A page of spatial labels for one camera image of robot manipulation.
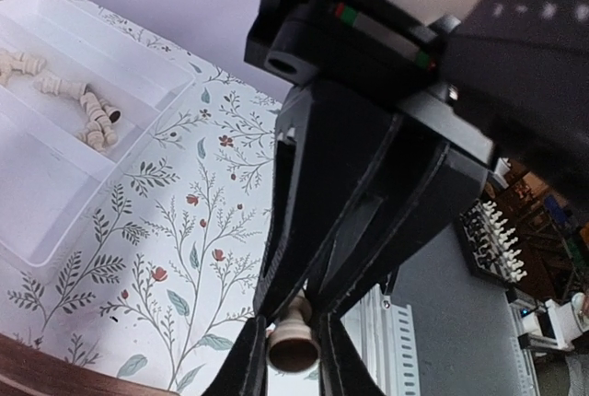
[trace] white chess piece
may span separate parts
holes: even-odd
[[[104,133],[104,138],[108,146],[112,146],[119,141],[119,137],[112,129],[112,122],[107,113],[102,109],[96,95],[87,92],[80,98],[80,104],[86,111],[86,115],[91,122],[97,122]]]
[[[86,128],[75,136],[97,152],[104,152],[104,134],[100,124],[97,122],[88,122]]]
[[[509,230],[507,230],[504,235],[505,237],[511,237],[513,235],[513,233],[515,233],[515,229],[514,228],[510,228]]]
[[[518,237],[515,237],[515,238],[513,238],[513,239],[510,239],[509,241],[505,242],[505,243],[503,244],[503,246],[504,246],[506,249],[509,249],[509,248],[510,248],[510,247],[512,247],[512,246],[513,246],[513,245],[514,245],[514,244],[515,244],[517,241],[519,241],[519,238],[518,238]]]
[[[493,227],[499,228],[499,227],[503,227],[506,223],[507,223],[507,218],[502,219],[501,221],[495,222],[495,223],[492,223],[492,224],[493,224]]]
[[[523,271],[523,272],[520,271],[520,273],[512,272],[510,274],[510,276],[514,280],[514,282],[519,283],[524,276],[527,276],[527,272],[526,271]]]
[[[0,61],[0,86],[6,87],[12,76],[12,65],[8,61]]]
[[[43,94],[66,96],[77,100],[80,100],[87,90],[86,83],[67,81],[58,76],[40,78],[33,83],[33,87]]]
[[[38,74],[47,64],[42,57],[24,52],[9,52],[6,49],[0,49],[0,62],[10,63],[13,70],[31,76]]]
[[[508,251],[504,251],[501,256],[502,258],[504,258],[505,260],[509,260],[512,261],[517,255],[519,255],[522,251],[521,250],[508,250]]]
[[[507,265],[507,267],[512,269],[514,272],[517,271],[520,267],[524,267],[524,262],[518,261],[518,260],[510,260],[510,261],[507,261],[505,264]]]
[[[99,99],[98,102],[100,103],[100,106],[102,106],[102,109],[109,116],[110,122],[116,123],[120,119],[120,117],[121,117],[121,110],[119,110],[119,109],[115,108],[114,106],[112,106],[105,99]]]
[[[497,203],[494,201],[488,201],[487,203],[483,203],[482,208],[484,210],[493,211],[497,208]]]

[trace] white object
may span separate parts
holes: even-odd
[[[558,348],[560,350],[572,350],[572,341],[583,334],[583,326],[579,322],[578,311],[575,311],[572,302],[559,306],[552,299],[546,301],[546,308]]]
[[[98,102],[96,95],[92,92],[87,92],[80,98],[80,104],[86,111],[86,115],[91,122],[96,122],[100,131],[104,134],[104,140],[108,146],[112,146],[117,143],[119,137],[112,129],[112,122],[107,116],[107,113],[102,109],[102,105]]]
[[[501,215],[503,215],[503,212],[501,210],[492,214],[491,215],[491,224],[495,223],[501,217]]]
[[[509,241],[503,243],[503,247],[506,249],[509,249],[510,247],[512,247],[517,241],[519,241],[518,237],[515,237],[513,239],[510,239]]]
[[[519,270],[521,267],[524,267],[524,262],[519,260],[519,261],[508,261],[506,263],[511,269],[513,269],[515,272],[517,270]]]
[[[0,61],[6,59],[11,62],[14,70],[30,76],[37,75],[47,64],[43,57],[25,52],[9,52],[6,49],[0,49]]]
[[[508,251],[504,251],[501,256],[502,258],[504,258],[505,260],[513,260],[517,255],[519,255],[522,251],[521,250],[508,250]]]
[[[513,272],[513,273],[511,273],[510,276],[512,277],[514,282],[519,283],[522,280],[522,278],[527,276],[527,272],[526,271],[523,271],[521,273]]]
[[[86,143],[97,152],[104,152],[104,134],[97,122],[89,122],[83,133],[86,136]]]
[[[8,61],[0,61],[0,86],[6,87],[12,76],[12,64]]]
[[[528,313],[522,318],[522,326],[524,327],[524,333],[542,336],[542,328],[540,327],[540,321],[537,320],[537,314],[535,311]]]
[[[98,102],[100,103],[100,106],[102,106],[102,109],[109,116],[110,122],[116,123],[120,119],[121,111],[112,106],[108,100],[99,99]]]
[[[507,221],[508,221],[508,219],[507,219],[507,218],[505,218],[505,219],[502,219],[502,220],[501,220],[501,221],[499,221],[499,222],[495,222],[495,223],[493,223],[493,226],[494,226],[495,228],[500,228],[500,227],[503,227],[505,224],[507,224]]]
[[[494,201],[488,201],[487,203],[482,204],[482,208],[485,210],[495,210],[497,208],[497,203]]]
[[[86,122],[76,103],[47,100],[27,78],[0,87],[0,256],[47,283],[158,122],[201,93],[191,72],[67,0],[0,2],[0,47],[45,57],[125,112],[101,155],[75,138]]]
[[[87,84],[77,81],[67,81],[58,76],[45,76],[33,83],[33,87],[43,94],[80,100],[86,93]]]

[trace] green leaf pattern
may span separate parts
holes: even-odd
[[[119,368],[117,378],[128,378],[134,375],[143,367],[145,367],[147,362],[147,358],[143,355],[131,356],[129,359],[127,359],[127,362],[125,362],[121,368]]]
[[[213,348],[213,350],[231,350],[233,342],[222,336],[216,334],[205,334],[201,340],[197,343],[198,345],[206,345],[207,347]]]
[[[186,299],[181,297],[178,293],[168,290],[167,297],[180,316],[189,316],[191,314],[191,308],[188,306],[188,302],[186,302]]]

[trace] red flower pattern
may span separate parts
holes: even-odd
[[[219,141],[221,143],[219,143],[221,146],[223,147],[233,147],[233,138],[231,138],[230,136],[227,135],[223,135],[219,137]]]
[[[225,260],[225,255],[221,249],[215,249],[213,250],[213,258],[215,261],[221,262]]]
[[[199,197],[194,195],[186,195],[186,202],[188,204],[196,205],[199,203]]]
[[[157,267],[152,273],[151,277],[154,278],[155,281],[161,283],[162,281],[167,280],[167,272],[163,267]]]

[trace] gray table surface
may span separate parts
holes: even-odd
[[[451,227],[403,264],[393,303],[412,305],[422,395],[520,394],[504,291],[470,275]]]

